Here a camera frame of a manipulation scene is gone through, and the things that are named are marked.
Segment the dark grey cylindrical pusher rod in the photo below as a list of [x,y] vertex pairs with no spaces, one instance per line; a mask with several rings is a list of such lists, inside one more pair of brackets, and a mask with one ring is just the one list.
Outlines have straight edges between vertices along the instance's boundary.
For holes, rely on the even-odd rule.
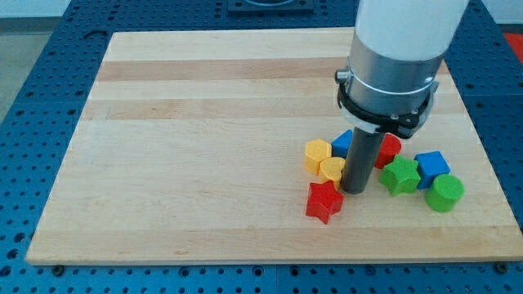
[[361,194],[369,181],[385,134],[353,131],[351,146],[342,169],[341,188],[349,194]]

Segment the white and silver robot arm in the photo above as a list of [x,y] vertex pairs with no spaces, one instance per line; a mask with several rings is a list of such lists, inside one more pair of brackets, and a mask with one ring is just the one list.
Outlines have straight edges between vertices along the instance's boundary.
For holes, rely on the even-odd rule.
[[341,187],[365,190],[384,137],[409,139],[426,122],[436,74],[468,0],[361,0],[337,106],[353,124]]

